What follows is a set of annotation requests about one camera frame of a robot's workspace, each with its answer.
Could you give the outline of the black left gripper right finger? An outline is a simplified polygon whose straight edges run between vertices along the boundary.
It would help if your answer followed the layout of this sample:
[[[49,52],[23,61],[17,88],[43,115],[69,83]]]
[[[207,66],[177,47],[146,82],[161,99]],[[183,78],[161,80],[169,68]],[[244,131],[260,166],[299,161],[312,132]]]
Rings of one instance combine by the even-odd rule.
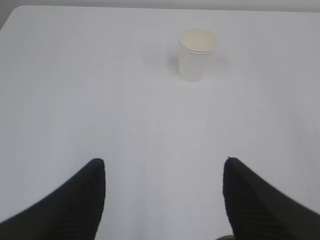
[[[235,157],[223,168],[225,210],[237,240],[318,240],[320,215],[286,196]]]

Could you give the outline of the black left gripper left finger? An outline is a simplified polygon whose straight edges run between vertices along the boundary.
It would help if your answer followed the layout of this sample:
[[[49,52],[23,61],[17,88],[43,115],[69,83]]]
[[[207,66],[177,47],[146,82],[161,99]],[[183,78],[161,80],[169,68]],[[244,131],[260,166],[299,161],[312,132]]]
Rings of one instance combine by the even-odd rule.
[[[0,238],[93,240],[102,219],[105,197],[105,163],[95,158],[45,198],[1,222]]]

